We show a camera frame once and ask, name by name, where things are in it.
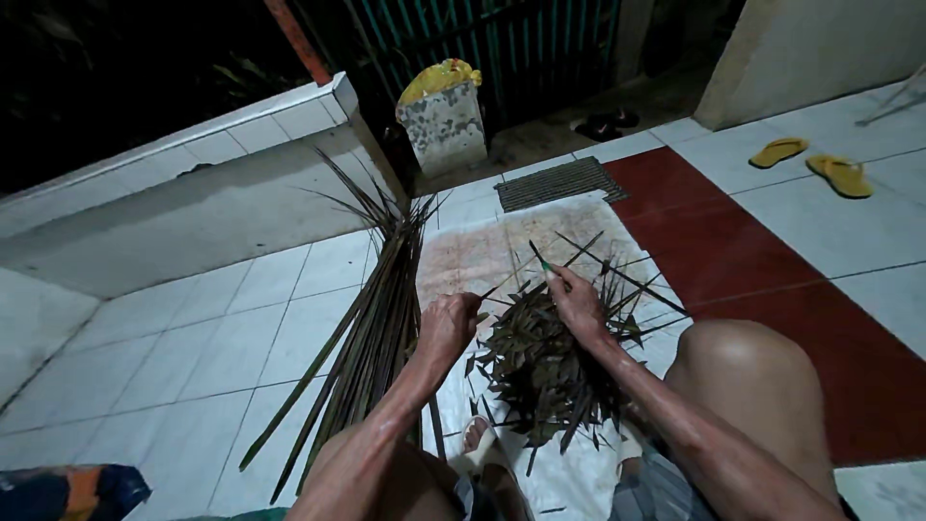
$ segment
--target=knee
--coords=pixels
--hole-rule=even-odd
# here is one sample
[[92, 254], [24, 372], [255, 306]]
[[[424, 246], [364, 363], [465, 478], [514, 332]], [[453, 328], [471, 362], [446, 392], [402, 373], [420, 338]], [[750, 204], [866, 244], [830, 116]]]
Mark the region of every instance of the knee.
[[784, 335], [748, 320], [705, 320], [679, 337], [677, 362], [690, 369], [765, 371], [779, 366], [810, 368], [803, 349]]

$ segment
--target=metal grate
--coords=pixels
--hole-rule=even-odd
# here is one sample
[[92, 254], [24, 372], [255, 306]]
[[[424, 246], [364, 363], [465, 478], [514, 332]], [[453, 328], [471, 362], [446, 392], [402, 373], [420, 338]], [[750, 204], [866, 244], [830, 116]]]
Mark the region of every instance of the metal grate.
[[578, 159], [495, 185], [505, 212], [524, 210], [598, 189], [607, 192], [606, 203], [628, 197], [595, 158]]
[[610, 83], [619, 0], [344, 0], [357, 64], [392, 104], [448, 57], [482, 71], [480, 100], [506, 128]]

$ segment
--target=white tile floor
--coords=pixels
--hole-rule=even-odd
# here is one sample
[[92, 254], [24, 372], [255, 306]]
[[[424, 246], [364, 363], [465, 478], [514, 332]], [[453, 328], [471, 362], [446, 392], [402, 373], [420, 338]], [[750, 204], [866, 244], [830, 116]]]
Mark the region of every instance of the white tile floor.
[[[676, 121], [468, 184], [441, 194], [449, 198], [429, 233], [494, 219], [493, 186], [503, 180], [668, 144], [926, 356], [926, 104], [853, 124], [891, 88], [719, 133]], [[802, 157], [768, 171], [745, 164], [785, 135], [865, 161], [875, 195], [836, 197]], [[369, 244], [357, 232], [107, 302], [0, 418], [0, 468], [137, 465], [155, 494], [133, 521], [267, 506], [299, 425], [284, 422], [244, 473], [237, 464], [369, 276]], [[310, 406], [318, 382], [297, 409]], [[863, 520], [926, 512], [924, 462], [840, 469], [836, 478]], [[279, 504], [294, 499], [289, 487]]]

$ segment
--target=foot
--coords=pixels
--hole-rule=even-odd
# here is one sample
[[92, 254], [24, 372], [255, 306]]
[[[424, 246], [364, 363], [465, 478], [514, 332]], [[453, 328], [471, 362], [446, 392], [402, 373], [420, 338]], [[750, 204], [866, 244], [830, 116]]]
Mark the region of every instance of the foot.
[[[475, 451], [479, 447], [482, 433], [488, 428], [489, 425], [484, 420], [476, 418], [463, 433], [463, 452]], [[498, 446], [498, 440], [495, 441], [495, 445], [497, 450], [502, 450]], [[508, 472], [508, 469], [498, 464], [486, 464], [482, 469], [480, 482], [493, 496], [495, 504], [502, 511], [505, 519], [527, 521], [527, 514], [521, 500], [518, 483]]]

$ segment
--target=yellow plastic bag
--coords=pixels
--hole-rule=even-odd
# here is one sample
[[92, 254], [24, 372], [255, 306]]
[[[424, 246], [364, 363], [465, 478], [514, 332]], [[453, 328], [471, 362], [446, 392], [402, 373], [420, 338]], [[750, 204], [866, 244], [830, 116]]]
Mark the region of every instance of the yellow plastic bag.
[[441, 92], [466, 80], [472, 80], [478, 87], [482, 84], [482, 73], [473, 70], [462, 59], [448, 58], [420, 72], [399, 97], [399, 105], [410, 105], [426, 95]]

